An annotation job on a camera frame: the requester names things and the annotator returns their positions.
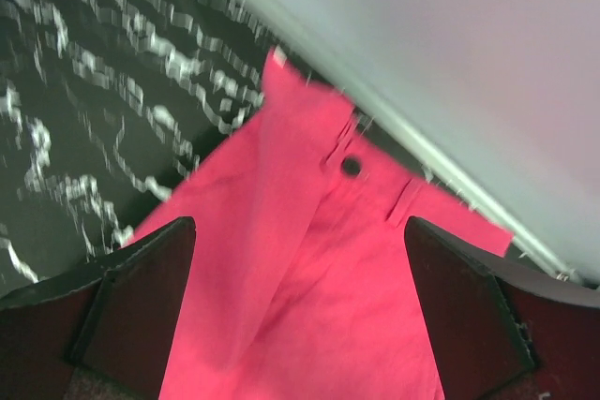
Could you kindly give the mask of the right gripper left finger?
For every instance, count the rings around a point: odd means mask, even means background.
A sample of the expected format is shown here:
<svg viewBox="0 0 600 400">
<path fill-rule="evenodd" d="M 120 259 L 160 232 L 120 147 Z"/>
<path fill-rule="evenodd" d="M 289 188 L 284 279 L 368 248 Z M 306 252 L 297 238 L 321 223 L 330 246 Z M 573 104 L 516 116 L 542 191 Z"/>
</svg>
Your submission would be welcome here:
<svg viewBox="0 0 600 400">
<path fill-rule="evenodd" d="M 2 398 L 158 398 L 195 238 L 179 217 L 2 297 Z"/>
</svg>

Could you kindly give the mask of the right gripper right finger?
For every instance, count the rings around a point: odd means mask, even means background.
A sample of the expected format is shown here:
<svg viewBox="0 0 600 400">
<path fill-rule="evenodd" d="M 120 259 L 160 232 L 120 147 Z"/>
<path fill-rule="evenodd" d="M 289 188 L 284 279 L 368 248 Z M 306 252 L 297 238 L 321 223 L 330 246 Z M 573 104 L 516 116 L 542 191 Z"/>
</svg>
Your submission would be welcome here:
<svg viewBox="0 0 600 400">
<path fill-rule="evenodd" d="M 598 291 L 418 217 L 405 244 L 446 398 L 598 398 Z"/>
</svg>

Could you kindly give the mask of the pink trousers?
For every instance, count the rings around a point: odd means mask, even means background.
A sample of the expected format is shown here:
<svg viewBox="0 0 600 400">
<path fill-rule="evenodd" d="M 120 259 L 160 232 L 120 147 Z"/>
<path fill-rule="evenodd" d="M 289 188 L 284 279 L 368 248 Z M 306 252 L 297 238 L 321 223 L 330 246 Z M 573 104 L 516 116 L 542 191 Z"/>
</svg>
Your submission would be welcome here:
<svg viewBox="0 0 600 400">
<path fill-rule="evenodd" d="M 163 399 L 440 399 L 411 216 L 503 256 L 509 231 L 400 166 L 353 104 L 269 52 L 262 108 L 138 228 L 196 244 Z"/>
</svg>

